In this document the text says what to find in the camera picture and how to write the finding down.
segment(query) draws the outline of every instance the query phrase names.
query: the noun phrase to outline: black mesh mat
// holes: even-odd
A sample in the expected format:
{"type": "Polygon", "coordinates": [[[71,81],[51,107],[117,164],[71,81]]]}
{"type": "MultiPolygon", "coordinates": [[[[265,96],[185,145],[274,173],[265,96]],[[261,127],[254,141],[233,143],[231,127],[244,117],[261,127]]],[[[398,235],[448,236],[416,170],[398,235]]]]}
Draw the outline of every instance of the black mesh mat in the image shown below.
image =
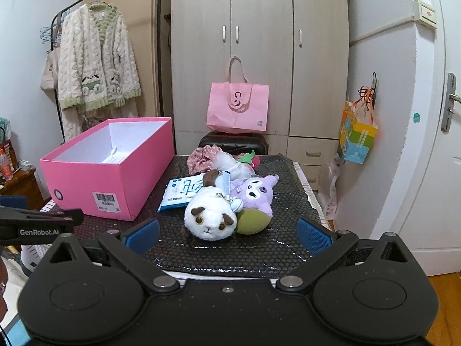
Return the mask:
{"type": "Polygon", "coordinates": [[[160,240],[145,257],[162,269],[201,275],[281,277],[311,256],[296,236],[299,218],[318,222],[320,219],[308,201],[293,162],[282,155],[260,158],[257,174],[278,174],[280,180],[274,187],[273,219],[258,234],[234,234],[222,241],[202,241],[183,234],[184,208],[157,212],[168,181],[188,176],[187,156],[174,157],[135,221],[85,216],[84,223],[74,232],[80,239],[96,238],[109,229],[128,230],[153,216],[160,223],[160,240]]]}

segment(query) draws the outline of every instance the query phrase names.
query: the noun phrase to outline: wooden floor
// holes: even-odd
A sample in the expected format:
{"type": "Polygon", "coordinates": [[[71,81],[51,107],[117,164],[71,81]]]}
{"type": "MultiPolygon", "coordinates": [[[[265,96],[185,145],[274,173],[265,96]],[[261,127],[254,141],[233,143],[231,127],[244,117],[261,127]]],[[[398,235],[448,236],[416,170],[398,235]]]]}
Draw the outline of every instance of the wooden floor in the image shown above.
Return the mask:
{"type": "Polygon", "coordinates": [[[461,274],[429,277],[439,296],[439,314],[427,340],[434,346],[461,346],[461,274]]]}

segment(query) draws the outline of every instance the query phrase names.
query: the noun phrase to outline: clothes rack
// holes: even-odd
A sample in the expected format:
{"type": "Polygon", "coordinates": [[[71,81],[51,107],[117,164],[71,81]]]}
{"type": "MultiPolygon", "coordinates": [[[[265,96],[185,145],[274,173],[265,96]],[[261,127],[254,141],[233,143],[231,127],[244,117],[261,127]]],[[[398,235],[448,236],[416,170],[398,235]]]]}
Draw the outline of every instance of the clothes rack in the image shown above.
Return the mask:
{"type": "MultiPolygon", "coordinates": [[[[50,27],[53,27],[54,21],[56,20],[56,18],[58,18],[58,15],[60,13],[63,13],[71,9],[75,5],[81,3],[82,1],[84,0],[75,1],[72,5],[69,5],[68,7],[66,7],[65,9],[62,9],[59,13],[57,13],[56,16],[54,16],[53,20],[51,21],[50,27]]],[[[156,30],[157,31],[157,78],[158,78],[158,100],[160,104],[160,116],[163,117],[164,111],[163,111],[162,77],[161,77],[161,63],[160,63],[160,58],[161,58],[160,57],[160,3],[161,3],[161,0],[157,0],[157,13],[156,13],[156,16],[157,16],[156,17],[157,19],[157,30],[156,30]]],[[[51,41],[50,50],[53,50],[53,49],[54,49],[53,42],[51,41]]],[[[56,109],[58,111],[59,124],[61,125],[61,133],[64,139],[64,126],[62,125],[61,108],[59,107],[58,93],[56,92],[56,89],[54,90],[54,98],[56,99],[56,109]]]]}

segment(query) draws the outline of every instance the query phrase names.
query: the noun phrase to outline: black suitcase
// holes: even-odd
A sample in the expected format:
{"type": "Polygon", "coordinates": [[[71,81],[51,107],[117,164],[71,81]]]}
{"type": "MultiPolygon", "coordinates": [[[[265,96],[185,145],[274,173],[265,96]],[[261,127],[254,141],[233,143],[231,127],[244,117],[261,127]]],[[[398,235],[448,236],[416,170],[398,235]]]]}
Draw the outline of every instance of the black suitcase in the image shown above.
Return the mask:
{"type": "Polygon", "coordinates": [[[224,152],[231,155],[251,153],[251,150],[254,150],[254,153],[257,155],[267,155],[269,152],[269,145],[266,142],[266,138],[261,134],[255,133],[227,134],[211,132],[200,140],[199,147],[204,147],[207,144],[210,146],[216,144],[224,152]]]}

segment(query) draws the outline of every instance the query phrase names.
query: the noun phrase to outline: pink tote bag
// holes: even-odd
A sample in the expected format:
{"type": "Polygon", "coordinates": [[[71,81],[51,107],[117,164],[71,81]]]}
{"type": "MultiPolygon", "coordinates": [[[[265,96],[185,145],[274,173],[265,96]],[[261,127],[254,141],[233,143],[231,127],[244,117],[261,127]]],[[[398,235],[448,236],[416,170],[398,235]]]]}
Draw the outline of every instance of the pink tote bag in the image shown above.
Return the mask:
{"type": "Polygon", "coordinates": [[[263,84],[232,83],[230,71],[237,56],[229,60],[224,83],[213,83],[208,103],[207,126],[225,133],[266,132],[269,86],[263,84]]]}

